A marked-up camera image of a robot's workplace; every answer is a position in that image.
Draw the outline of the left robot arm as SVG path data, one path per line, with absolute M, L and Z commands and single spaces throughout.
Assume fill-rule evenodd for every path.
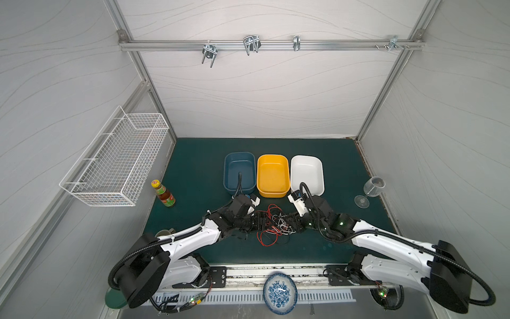
M 260 198 L 254 194 L 237 195 L 193 227 L 166 236 L 141 236 L 110 271 L 110 288 L 120 291 L 130 308 L 137 308 L 160 288 L 176 284 L 203 286 L 210 266 L 196 251 L 233 232 L 252 231 L 258 224 L 254 212 L 259 204 Z

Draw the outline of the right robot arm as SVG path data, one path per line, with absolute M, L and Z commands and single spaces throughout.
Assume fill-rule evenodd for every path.
M 357 253 L 341 272 L 350 283 L 412 288 L 459 314 L 468 313 L 470 305 L 495 304 L 495 292 L 467 266 L 452 244 L 414 241 L 346 213 L 337 214 L 317 195 L 309 198 L 297 191 L 288 199 L 297 210 L 292 222 L 296 231 L 313 229 L 332 243 L 350 243 L 370 251 Z

